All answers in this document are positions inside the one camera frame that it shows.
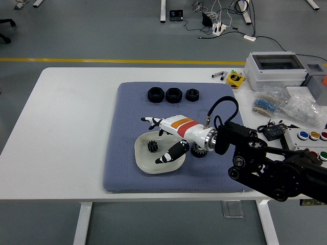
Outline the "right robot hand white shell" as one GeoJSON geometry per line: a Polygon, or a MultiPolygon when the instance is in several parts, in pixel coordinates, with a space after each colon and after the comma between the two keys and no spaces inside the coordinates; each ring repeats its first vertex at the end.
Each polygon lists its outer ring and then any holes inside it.
{"type": "Polygon", "coordinates": [[[214,150],[214,145],[211,143],[211,140],[214,139],[217,134],[214,128],[204,126],[191,118],[183,115],[167,118],[142,117],[141,121],[148,121],[151,124],[149,130],[154,129],[155,126],[160,127],[159,136],[166,132],[180,139],[160,158],[155,160],[156,164],[177,160],[190,149],[190,142],[196,143],[201,150],[214,150]]]}

